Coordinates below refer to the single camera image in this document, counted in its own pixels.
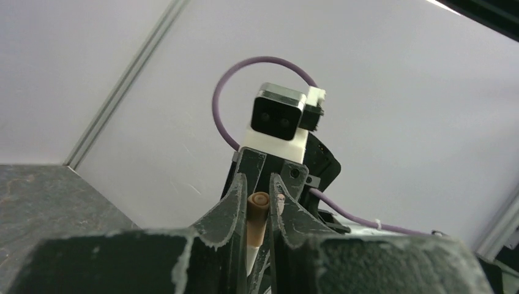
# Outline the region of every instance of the white backdrop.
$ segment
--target white backdrop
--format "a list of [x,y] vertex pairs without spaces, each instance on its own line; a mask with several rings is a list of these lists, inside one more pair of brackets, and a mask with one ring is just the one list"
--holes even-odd
[[[142,227],[190,225],[218,199],[232,150],[210,111],[235,62],[287,58],[327,91],[317,136],[342,163],[326,194],[349,212],[469,246],[519,179],[519,44],[426,1],[193,1],[78,172]],[[240,139],[260,84],[222,96]]]
[[0,163],[62,164],[169,2],[0,1]]

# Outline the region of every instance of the scratched surface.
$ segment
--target scratched surface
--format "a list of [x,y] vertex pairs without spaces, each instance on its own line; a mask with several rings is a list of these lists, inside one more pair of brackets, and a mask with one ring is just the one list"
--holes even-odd
[[43,238],[136,228],[68,167],[0,165],[0,294]]

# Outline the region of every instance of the purple cable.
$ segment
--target purple cable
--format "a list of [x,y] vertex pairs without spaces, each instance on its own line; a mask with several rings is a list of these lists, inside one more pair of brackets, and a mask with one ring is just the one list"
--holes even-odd
[[[338,206],[336,203],[334,203],[330,198],[326,197],[324,193],[319,191],[315,188],[310,188],[310,193],[315,195],[317,198],[319,198],[324,203],[328,204],[333,210],[335,210],[337,213],[339,213],[341,216],[351,220],[352,222],[356,222],[357,224],[364,225],[366,227],[370,228],[378,228],[378,225],[376,222],[370,222],[369,220],[361,219],[360,217],[356,217],[350,213],[347,213],[344,209],[342,209],[340,206]],[[395,233],[401,233],[406,235],[430,235],[428,233],[409,230],[407,228],[397,227],[394,225],[380,225],[381,230],[386,230],[390,232]]]
[[[239,63],[232,66],[229,70],[225,72],[225,74],[222,75],[218,83],[216,84],[216,88],[214,89],[214,93],[212,95],[212,117],[214,120],[214,124],[216,125],[216,128],[218,129],[218,132],[222,136],[222,138],[227,142],[227,144],[230,145],[234,150],[238,151],[240,145],[231,137],[231,135],[227,132],[225,127],[222,123],[222,117],[220,116],[220,109],[219,109],[219,100],[220,100],[220,93],[222,93],[223,86],[225,86],[225,83],[238,71],[241,70],[244,67],[247,67],[251,64],[256,63],[274,63],[278,64],[280,66],[284,66],[287,69],[292,70],[296,74],[298,74],[309,86],[313,86],[317,88],[317,84],[315,81],[299,66],[278,57],[273,56],[257,56],[248,58],[245,60],[240,61]],[[324,203],[328,204],[333,210],[335,210],[337,213],[342,215],[343,217],[356,222],[358,224],[364,225],[366,227],[370,228],[378,228],[379,224],[376,222],[370,222],[369,220],[361,219],[360,217],[353,216],[350,213],[347,213],[344,211],[341,207],[339,207],[337,204],[335,204],[330,198],[326,197],[321,191],[311,188],[310,192],[317,196],[319,199],[321,199]],[[381,229],[386,231],[391,231],[395,233],[402,233],[407,235],[429,235],[426,233],[414,231],[414,230],[408,230],[406,228],[396,227],[394,225],[381,225]]]
[[317,87],[315,81],[299,66],[284,60],[283,58],[273,57],[273,56],[257,56],[248,58],[240,61],[239,63],[232,66],[225,74],[222,75],[218,83],[216,84],[216,88],[214,88],[214,93],[212,95],[212,118],[214,119],[214,124],[218,129],[218,132],[222,136],[222,138],[229,144],[234,150],[238,151],[240,145],[231,137],[231,135],[227,132],[222,123],[222,117],[220,116],[219,109],[219,100],[220,93],[222,92],[223,86],[225,83],[238,71],[242,68],[249,66],[255,63],[274,63],[280,66],[284,66],[287,69],[292,70],[296,74],[298,74],[303,80],[307,82],[309,86]]

